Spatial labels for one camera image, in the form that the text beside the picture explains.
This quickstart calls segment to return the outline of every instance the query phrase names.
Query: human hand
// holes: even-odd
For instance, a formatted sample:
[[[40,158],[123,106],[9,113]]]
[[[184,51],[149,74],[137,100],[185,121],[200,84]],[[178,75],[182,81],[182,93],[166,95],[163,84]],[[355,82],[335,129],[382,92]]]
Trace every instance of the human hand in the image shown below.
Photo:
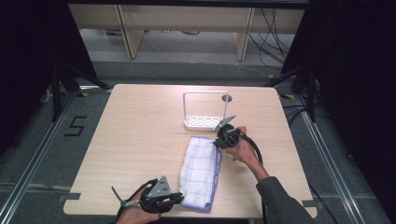
[[[246,127],[242,126],[236,129],[241,134],[247,135]],[[233,161],[241,161],[246,164],[258,181],[269,176],[264,166],[259,162],[253,146],[243,137],[239,137],[238,144],[235,147],[227,147],[225,152],[233,156]]]
[[[247,127],[242,126],[236,129],[238,129],[241,134],[247,135]],[[241,161],[246,165],[258,161],[253,146],[243,137],[239,137],[238,144],[236,144],[235,147],[227,147],[225,152],[233,156],[233,161]]]
[[[145,189],[141,189],[133,200],[140,199]],[[117,221],[117,224],[146,224],[160,219],[161,214],[147,213],[143,211],[140,204],[129,206],[125,208]]]

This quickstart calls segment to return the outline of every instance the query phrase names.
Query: floor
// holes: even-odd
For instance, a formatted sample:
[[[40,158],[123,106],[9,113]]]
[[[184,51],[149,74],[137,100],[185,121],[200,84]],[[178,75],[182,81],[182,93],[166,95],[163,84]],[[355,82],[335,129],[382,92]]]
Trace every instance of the floor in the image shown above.
[[[249,40],[245,60],[238,62],[233,47],[232,34],[201,32],[198,35],[185,35],[180,31],[169,33],[147,31],[137,57],[130,60],[127,58],[120,36],[106,35],[103,30],[81,30],[80,32],[94,67],[97,69],[98,76],[104,80],[114,81],[114,79],[108,77],[111,74],[111,68],[114,69],[113,71],[119,71],[121,67],[129,64],[139,66],[142,64],[142,67],[137,69],[144,72],[157,63],[165,73],[172,70],[169,66],[178,64],[178,67],[188,66],[193,69],[191,73],[197,73],[198,75],[205,71],[200,70],[203,69],[201,65],[205,65],[205,67],[212,65],[226,66],[228,69],[232,69],[230,70],[230,76],[237,76],[238,74],[234,74],[237,70],[241,71],[241,76],[246,76],[247,79],[259,77],[265,78],[265,80],[268,80],[272,73],[278,76],[278,69],[281,67],[281,63],[277,60],[268,55],[260,54],[252,40]],[[258,43],[262,42],[258,34],[252,34],[252,38]],[[293,35],[279,35],[279,38],[286,46],[290,46]],[[271,46],[276,46],[273,38],[269,38],[268,43]],[[278,49],[270,47],[267,49],[276,57],[282,58]],[[122,70],[117,74],[117,79],[127,79],[129,73],[131,71]],[[282,105],[290,106],[285,107],[285,116],[288,119],[295,112],[293,106],[299,103],[297,97],[290,92],[291,83],[292,78],[277,87],[282,98]],[[10,223],[106,223],[114,220],[114,217],[74,217],[63,213],[64,195],[70,190],[88,147],[89,138],[94,133],[95,124],[97,124],[103,108],[106,106],[108,96],[109,93],[92,93],[90,94],[90,101],[87,101],[85,97],[77,97],[71,103],[70,110],[60,124],[59,131],[50,142],[50,150],[46,152],[44,159],[39,163],[36,174],[32,177],[24,197],[19,202],[18,209],[13,211],[14,217],[9,221]],[[5,203],[9,199],[9,193],[24,174],[25,168],[35,155],[37,147],[42,144],[42,136],[45,136],[48,129],[51,129],[51,123],[48,119],[51,115],[50,104],[51,102],[48,101],[34,112],[31,121],[19,136],[18,145],[11,147],[1,158],[0,202]],[[87,118],[81,124],[85,126],[85,135],[73,138],[73,141],[71,141],[72,138],[67,138],[65,135],[71,132],[69,125],[73,117],[81,114],[87,115]],[[334,171],[334,167],[329,169],[328,164],[323,159],[323,156],[326,155],[320,152],[318,142],[313,140],[312,134],[310,134],[312,130],[308,127],[309,121],[303,113],[295,117],[290,125],[290,130],[307,180],[314,187],[313,189],[318,192],[318,195],[316,195],[312,190],[314,199],[318,203],[316,222],[335,223],[329,211],[326,210],[326,207],[328,207],[338,223],[390,223],[370,187],[365,183],[359,168],[352,159],[346,156],[347,149],[325,109],[323,107],[316,108],[316,115],[315,126],[325,140],[324,151],[327,150],[334,158],[335,170],[340,172],[341,180],[345,182],[347,192],[351,193],[365,220],[365,222],[357,222],[353,220],[354,216],[348,213],[347,203],[350,202],[343,201],[342,195],[340,196],[339,189],[334,184],[337,179],[334,180],[329,173],[331,170]]]

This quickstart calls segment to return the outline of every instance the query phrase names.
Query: white towel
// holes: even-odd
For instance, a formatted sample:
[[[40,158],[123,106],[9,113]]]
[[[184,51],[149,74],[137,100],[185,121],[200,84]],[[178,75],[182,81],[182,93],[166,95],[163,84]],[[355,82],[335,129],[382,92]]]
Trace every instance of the white towel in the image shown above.
[[[184,199],[180,205],[200,212],[212,208],[219,181],[221,152],[213,140],[192,137],[180,171],[179,191]]]

